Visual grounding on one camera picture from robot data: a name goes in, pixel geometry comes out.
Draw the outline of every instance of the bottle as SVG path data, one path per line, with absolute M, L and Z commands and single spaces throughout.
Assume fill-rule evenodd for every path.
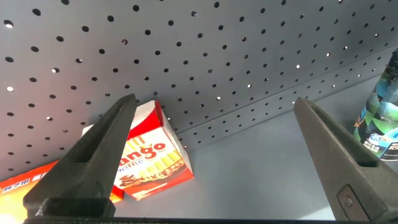
M 398 49 L 354 124 L 353 136 L 384 161 L 398 161 Z

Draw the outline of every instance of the snack box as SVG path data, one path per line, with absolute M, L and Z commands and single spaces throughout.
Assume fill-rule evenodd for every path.
M 83 134 L 91 127 L 85 127 Z M 192 178 L 188 154 L 159 102 L 138 106 L 114 185 L 140 200 Z
M 24 174 L 0 182 L 0 220 L 1 223 L 22 223 L 27 211 L 22 204 L 23 198 L 58 161 L 38 167 Z M 113 203 L 123 200 L 123 191 L 113 186 Z

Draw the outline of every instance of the product packaging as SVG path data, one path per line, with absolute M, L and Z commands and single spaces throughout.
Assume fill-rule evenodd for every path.
M 159 102 L 138 106 L 114 185 L 140 200 L 192 178 L 188 154 Z
M 398 161 L 398 52 L 374 87 L 353 135 L 384 161 Z
M 38 167 L 24 174 L 0 182 L 1 223 L 22 223 L 27 218 L 23 206 L 25 195 L 58 161 Z M 113 203 L 123 200 L 123 191 L 113 186 L 110 198 Z

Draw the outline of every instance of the gray shelf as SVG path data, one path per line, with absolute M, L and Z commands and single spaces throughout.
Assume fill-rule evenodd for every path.
M 397 8 L 0 0 L 4 25 L 13 24 L 0 26 L 0 180 L 59 159 L 135 93 L 160 101 L 195 179 L 140 202 L 126 196 L 118 216 L 330 219 L 293 102 L 317 101 L 351 126 L 397 48 Z
M 316 104 L 344 127 L 351 128 L 378 78 Z M 116 204 L 116 215 L 334 219 L 292 111 L 189 155 L 195 179 L 138 202 L 126 196 Z M 397 170 L 397 163 L 390 165 Z

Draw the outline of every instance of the gray pegboard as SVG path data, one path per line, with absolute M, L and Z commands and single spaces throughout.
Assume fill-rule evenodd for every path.
M 194 130 L 223 130 L 217 121 L 240 111 L 249 119 L 251 107 L 268 97 L 300 86 L 301 95 L 316 99 L 377 75 L 363 72 L 321 95 L 319 88 L 305 89 L 388 49 L 386 63 L 398 44 L 397 6 L 389 0 L 2 0 L 1 18 L 13 27 L 0 28 L 0 178 L 61 157 L 84 126 L 128 93 L 140 103 L 159 100 L 192 149 L 240 128 L 213 139 L 186 137 Z M 289 98 L 269 116 L 291 110 Z M 245 128 L 265 119 L 257 116 Z

